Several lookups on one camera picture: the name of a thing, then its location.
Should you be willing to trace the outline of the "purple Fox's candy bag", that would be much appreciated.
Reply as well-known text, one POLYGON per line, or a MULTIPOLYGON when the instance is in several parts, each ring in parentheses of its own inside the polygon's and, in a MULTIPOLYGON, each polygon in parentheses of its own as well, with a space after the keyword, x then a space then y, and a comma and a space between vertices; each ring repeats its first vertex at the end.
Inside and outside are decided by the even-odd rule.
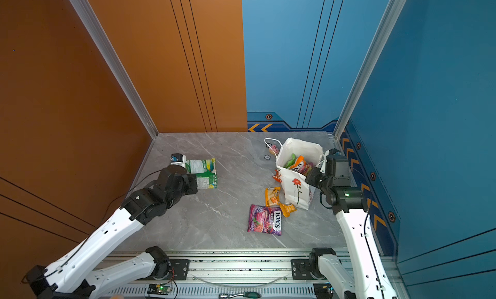
POLYGON ((280 207, 252 204, 249 210, 248 232, 282 235, 283 213, 280 207))

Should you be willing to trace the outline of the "green chips bag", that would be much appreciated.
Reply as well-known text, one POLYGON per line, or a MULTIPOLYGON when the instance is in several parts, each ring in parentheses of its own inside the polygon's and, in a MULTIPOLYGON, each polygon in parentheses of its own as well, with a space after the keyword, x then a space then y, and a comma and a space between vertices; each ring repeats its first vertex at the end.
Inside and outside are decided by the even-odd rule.
POLYGON ((295 154, 292 154, 290 159, 285 163, 284 168, 290 168, 292 167, 297 160, 297 157, 295 154))

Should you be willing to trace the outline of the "right aluminium corner post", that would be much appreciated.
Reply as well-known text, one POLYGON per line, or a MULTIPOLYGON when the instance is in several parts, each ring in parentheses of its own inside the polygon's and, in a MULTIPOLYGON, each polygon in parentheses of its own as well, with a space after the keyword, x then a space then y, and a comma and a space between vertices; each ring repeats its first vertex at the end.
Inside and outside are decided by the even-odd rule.
POLYGON ((389 0, 333 131, 335 140, 339 140, 344 132, 406 2, 389 0))

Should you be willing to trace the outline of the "aluminium front rail frame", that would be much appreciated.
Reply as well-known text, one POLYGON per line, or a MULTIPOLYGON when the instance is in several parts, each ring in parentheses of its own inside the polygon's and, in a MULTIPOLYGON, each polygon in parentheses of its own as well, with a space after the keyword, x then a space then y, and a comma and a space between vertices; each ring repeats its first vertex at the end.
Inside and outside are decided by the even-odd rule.
POLYGON ((184 281, 138 279, 114 284, 97 298, 148 298, 149 284, 169 284, 174 295, 162 298, 217 298, 219 294, 257 292, 262 298, 337 298, 325 280, 293 280, 291 260, 309 259, 309 249, 198 249, 167 251, 191 261, 184 281))

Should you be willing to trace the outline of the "aluminium corner post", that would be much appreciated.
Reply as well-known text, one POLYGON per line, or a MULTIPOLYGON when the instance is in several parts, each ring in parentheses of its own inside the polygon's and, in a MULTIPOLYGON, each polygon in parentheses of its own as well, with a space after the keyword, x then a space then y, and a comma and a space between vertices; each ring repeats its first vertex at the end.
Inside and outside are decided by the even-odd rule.
POLYGON ((389 0, 333 131, 335 140, 339 140, 344 132, 406 2, 389 0))
POLYGON ((118 57, 118 54, 115 51, 102 24, 99 22, 99 19, 91 7, 89 0, 69 0, 69 2, 88 31, 94 44, 97 46, 100 54, 119 83, 122 91, 128 98, 149 136, 155 140, 159 135, 158 129, 146 109, 146 106, 142 101, 136 87, 134 86, 133 81, 118 57))

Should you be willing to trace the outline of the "white paper bag with flower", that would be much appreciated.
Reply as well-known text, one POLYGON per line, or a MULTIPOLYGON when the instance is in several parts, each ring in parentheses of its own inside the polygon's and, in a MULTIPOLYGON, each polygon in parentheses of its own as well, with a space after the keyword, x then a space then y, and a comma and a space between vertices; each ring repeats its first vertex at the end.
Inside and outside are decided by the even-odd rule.
POLYGON ((313 200, 313 188, 306 183, 306 178, 323 161, 323 147, 292 137, 284 143, 266 138, 264 143, 276 154, 276 169, 285 201, 298 209, 308 210, 313 200))

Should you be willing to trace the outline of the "green white snack bag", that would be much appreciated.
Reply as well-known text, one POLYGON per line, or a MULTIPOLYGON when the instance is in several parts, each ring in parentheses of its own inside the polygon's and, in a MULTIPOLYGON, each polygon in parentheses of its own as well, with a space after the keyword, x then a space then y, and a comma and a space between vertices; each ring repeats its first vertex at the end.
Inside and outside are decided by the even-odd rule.
POLYGON ((191 159, 185 163, 190 174, 196 176, 198 189, 216 189, 218 176, 216 173, 216 159, 191 159))

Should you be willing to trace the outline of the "purple grape candy bag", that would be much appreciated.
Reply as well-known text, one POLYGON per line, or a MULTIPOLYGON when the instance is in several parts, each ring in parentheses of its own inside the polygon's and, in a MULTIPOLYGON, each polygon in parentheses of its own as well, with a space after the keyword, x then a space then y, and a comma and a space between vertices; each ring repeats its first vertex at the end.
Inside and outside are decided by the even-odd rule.
POLYGON ((313 168, 313 164, 312 163, 306 163, 305 165, 303 165, 300 170, 299 170, 299 173, 304 175, 304 176, 307 176, 309 172, 311 172, 313 168))

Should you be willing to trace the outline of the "green circuit board left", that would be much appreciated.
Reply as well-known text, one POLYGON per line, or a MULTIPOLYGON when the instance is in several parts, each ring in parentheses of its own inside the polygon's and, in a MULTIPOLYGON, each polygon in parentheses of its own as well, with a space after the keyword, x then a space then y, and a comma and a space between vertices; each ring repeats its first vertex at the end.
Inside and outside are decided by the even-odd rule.
POLYGON ((148 286, 148 298, 162 298, 169 295, 174 295, 174 287, 169 284, 149 284, 148 286))

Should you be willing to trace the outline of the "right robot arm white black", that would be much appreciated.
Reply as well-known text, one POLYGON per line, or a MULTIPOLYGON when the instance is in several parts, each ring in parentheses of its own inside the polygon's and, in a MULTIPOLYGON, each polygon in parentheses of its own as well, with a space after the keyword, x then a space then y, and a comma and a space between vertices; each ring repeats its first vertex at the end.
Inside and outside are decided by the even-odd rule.
POLYGON ((350 177, 320 168, 310 172, 306 183, 326 196, 345 236, 353 270, 348 272, 337 255, 314 249, 310 256, 314 273, 331 284, 337 298, 397 298, 373 237, 367 199, 361 189, 351 186, 350 177))

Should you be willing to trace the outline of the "pink bear keychain toy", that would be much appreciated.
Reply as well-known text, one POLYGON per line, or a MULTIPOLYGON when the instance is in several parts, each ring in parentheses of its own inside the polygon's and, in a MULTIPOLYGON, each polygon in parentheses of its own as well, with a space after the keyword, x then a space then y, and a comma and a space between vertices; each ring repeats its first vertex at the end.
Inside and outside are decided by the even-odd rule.
POLYGON ((270 151, 270 153, 272 155, 278 156, 280 150, 279 150, 279 148, 276 145, 274 145, 274 144, 268 144, 267 147, 268 147, 268 149, 269 149, 269 151, 270 151))

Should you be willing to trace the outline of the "green handled screwdriver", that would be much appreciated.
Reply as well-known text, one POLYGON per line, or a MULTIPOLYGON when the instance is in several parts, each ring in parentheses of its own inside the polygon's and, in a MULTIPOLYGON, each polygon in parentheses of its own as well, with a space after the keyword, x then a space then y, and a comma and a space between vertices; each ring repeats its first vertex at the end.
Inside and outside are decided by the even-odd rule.
POLYGON ((246 291, 242 293, 236 293, 236 294, 219 294, 218 299, 234 299, 234 298, 248 298, 248 299, 260 299, 262 295, 257 292, 252 292, 252 291, 246 291))

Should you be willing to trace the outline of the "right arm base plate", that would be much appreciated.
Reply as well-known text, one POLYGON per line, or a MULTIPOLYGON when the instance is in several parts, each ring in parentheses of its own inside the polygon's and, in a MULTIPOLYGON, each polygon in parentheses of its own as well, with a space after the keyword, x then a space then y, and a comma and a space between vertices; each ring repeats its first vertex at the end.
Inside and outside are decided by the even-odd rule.
POLYGON ((291 273, 293 280, 320 280, 314 272, 308 259, 292 259, 291 260, 291 273))

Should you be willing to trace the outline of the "red yellow small snack packet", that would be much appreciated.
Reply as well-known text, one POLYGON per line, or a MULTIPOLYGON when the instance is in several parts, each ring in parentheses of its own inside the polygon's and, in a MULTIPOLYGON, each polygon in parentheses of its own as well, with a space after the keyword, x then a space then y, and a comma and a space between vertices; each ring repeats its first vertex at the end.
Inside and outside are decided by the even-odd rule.
POLYGON ((273 179, 279 183, 282 183, 281 173, 279 172, 278 169, 275 170, 275 175, 273 176, 273 179))

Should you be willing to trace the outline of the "orange Fox's candy bag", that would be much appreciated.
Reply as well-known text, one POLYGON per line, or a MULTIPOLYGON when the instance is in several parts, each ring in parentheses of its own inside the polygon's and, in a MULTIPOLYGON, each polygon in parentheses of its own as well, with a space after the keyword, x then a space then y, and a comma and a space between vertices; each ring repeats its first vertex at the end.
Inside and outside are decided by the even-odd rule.
POLYGON ((299 170, 300 168, 305 165, 307 162, 305 160, 305 158, 303 156, 299 156, 295 162, 295 164, 289 168, 289 170, 291 171, 294 171, 294 172, 298 172, 299 173, 299 170))

